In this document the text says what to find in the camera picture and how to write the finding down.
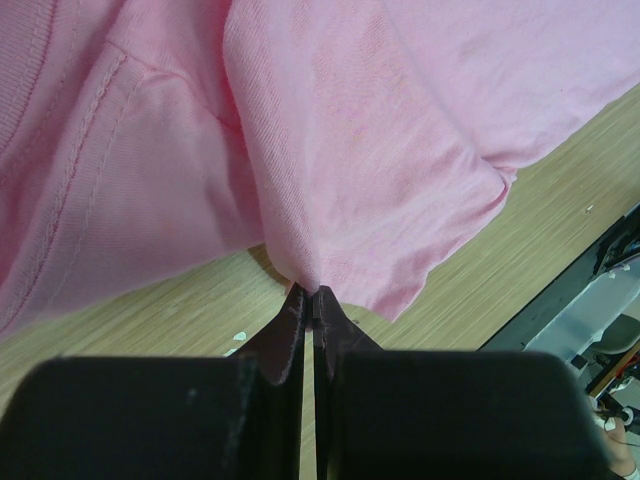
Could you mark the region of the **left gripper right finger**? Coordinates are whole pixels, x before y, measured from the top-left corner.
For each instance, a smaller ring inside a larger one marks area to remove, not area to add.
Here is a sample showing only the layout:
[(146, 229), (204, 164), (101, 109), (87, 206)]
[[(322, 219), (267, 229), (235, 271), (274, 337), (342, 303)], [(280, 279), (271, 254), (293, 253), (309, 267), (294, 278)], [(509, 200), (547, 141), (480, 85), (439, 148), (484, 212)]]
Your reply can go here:
[(385, 350), (311, 300), (321, 479), (608, 479), (574, 375), (540, 352)]

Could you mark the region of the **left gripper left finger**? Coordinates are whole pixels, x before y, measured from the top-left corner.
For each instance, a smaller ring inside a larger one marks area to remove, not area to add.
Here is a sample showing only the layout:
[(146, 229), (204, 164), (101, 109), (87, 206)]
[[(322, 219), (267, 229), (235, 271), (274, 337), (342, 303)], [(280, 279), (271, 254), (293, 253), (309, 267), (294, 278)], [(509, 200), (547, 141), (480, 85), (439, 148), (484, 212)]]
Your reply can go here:
[(306, 294), (226, 357), (58, 357), (1, 419), (5, 479), (295, 479)]

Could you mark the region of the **pink t shirt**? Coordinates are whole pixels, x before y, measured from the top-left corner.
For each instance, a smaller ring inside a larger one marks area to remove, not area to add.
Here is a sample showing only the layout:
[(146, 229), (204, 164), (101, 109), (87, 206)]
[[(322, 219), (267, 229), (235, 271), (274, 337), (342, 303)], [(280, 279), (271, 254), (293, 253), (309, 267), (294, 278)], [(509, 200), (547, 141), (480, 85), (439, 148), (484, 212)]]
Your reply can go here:
[(394, 320), (638, 81), (635, 1), (5, 1), (1, 334), (258, 244)]

